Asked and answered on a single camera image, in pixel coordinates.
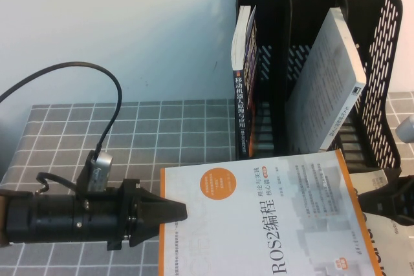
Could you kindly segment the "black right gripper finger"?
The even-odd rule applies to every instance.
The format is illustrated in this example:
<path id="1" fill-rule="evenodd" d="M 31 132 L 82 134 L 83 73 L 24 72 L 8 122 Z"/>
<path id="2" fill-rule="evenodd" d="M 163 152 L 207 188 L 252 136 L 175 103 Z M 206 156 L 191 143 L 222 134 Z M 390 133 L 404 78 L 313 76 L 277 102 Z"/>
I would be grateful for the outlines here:
<path id="1" fill-rule="evenodd" d="M 364 213 L 383 217 L 393 216 L 393 199 L 388 185 L 358 194 L 358 203 Z"/>

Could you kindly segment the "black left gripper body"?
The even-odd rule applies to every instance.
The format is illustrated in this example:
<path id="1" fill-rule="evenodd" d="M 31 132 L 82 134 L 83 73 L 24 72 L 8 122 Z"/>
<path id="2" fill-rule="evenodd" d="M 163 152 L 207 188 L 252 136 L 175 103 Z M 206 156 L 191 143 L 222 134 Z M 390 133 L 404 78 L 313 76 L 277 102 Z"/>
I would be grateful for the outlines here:
<path id="1" fill-rule="evenodd" d="M 128 240 L 137 224 L 143 224 L 140 209 L 142 188 L 139 179 L 124 179 L 111 197 L 111 209 L 107 220 L 107 250 L 122 249 L 122 241 Z"/>

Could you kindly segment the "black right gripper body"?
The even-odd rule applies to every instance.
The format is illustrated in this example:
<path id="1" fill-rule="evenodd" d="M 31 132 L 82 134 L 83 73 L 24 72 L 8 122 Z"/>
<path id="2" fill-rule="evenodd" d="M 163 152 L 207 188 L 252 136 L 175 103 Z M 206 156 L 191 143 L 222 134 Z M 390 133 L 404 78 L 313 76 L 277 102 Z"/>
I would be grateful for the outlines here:
<path id="1" fill-rule="evenodd" d="M 385 217 L 402 226 L 413 225 L 413 175 L 395 179 L 388 185 Z"/>

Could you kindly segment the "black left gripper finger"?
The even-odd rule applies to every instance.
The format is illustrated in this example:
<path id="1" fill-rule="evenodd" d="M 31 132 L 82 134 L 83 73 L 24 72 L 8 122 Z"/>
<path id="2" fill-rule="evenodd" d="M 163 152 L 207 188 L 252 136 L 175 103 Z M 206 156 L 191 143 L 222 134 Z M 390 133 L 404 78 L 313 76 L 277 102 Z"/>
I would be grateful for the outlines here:
<path id="1" fill-rule="evenodd" d="M 141 215 L 145 223 L 172 223 L 186 220 L 186 205 L 153 193 L 141 196 Z"/>
<path id="2" fill-rule="evenodd" d="M 131 236 L 129 238 L 129 245 L 137 246 L 146 240 L 157 237 L 159 235 L 159 227 L 159 224 L 149 226 L 146 224 L 137 224 L 132 230 Z"/>

